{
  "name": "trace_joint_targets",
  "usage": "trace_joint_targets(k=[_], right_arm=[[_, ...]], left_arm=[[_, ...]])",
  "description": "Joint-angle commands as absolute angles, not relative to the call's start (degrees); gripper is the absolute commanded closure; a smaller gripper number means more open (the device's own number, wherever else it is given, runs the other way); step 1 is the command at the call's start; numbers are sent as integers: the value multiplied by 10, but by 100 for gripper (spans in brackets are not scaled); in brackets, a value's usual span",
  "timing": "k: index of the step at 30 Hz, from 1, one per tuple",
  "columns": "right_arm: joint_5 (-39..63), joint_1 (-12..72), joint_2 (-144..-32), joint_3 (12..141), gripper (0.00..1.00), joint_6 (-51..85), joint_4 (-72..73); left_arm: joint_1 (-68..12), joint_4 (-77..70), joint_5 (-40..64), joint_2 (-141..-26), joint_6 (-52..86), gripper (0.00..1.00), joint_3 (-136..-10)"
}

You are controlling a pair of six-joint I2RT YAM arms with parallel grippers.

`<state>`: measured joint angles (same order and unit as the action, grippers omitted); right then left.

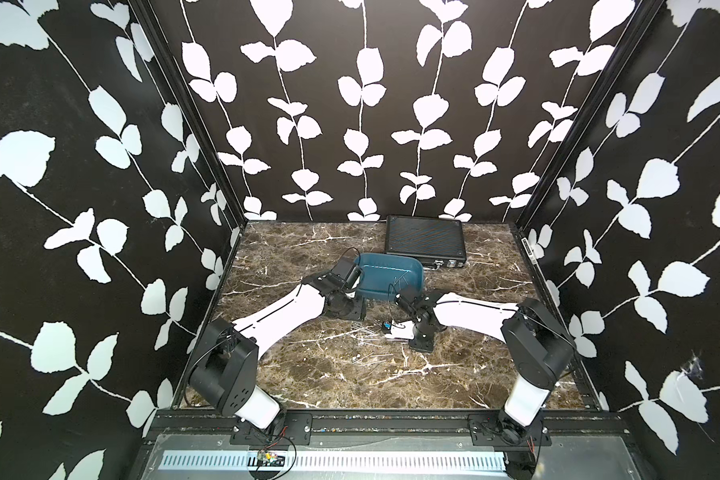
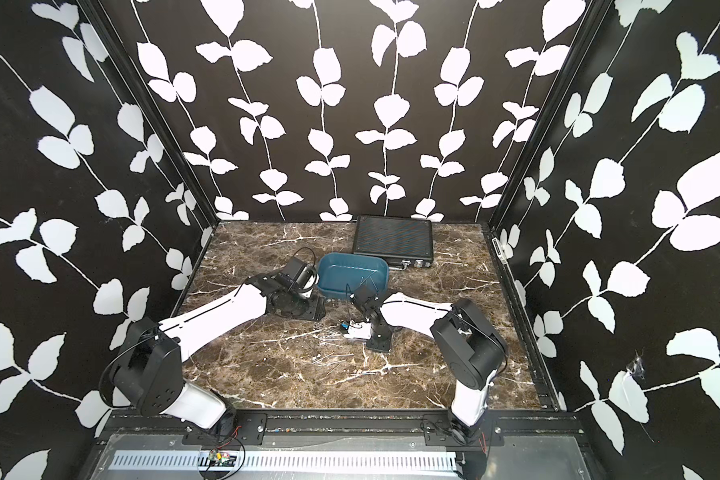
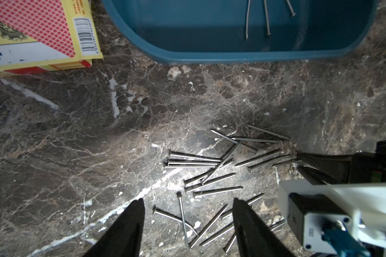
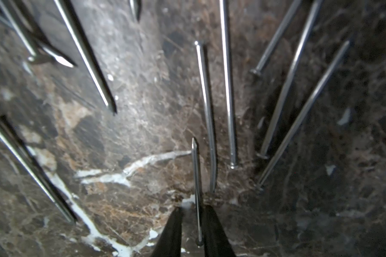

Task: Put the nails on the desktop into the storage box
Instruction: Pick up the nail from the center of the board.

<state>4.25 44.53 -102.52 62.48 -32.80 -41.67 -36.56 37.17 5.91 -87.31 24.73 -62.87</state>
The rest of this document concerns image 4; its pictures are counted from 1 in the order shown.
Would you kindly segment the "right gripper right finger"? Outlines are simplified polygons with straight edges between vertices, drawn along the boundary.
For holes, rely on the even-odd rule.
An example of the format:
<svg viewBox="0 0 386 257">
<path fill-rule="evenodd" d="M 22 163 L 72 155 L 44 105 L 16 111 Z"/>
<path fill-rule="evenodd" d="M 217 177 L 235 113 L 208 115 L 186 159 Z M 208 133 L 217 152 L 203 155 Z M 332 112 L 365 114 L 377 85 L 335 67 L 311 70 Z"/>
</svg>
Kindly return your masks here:
<svg viewBox="0 0 386 257">
<path fill-rule="evenodd" d="M 202 214 L 205 257 L 236 257 L 213 207 L 205 205 Z"/>
</svg>

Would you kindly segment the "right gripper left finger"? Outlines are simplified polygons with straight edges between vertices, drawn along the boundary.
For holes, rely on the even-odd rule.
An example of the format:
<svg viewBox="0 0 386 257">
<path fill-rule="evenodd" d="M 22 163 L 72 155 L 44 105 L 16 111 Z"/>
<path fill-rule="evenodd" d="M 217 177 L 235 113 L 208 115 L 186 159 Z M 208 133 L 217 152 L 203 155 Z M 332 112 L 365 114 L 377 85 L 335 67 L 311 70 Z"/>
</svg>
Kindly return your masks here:
<svg viewBox="0 0 386 257">
<path fill-rule="evenodd" d="M 181 257 L 182 219 L 182 208 L 175 208 L 151 254 L 152 257 Z"/>
</svg>

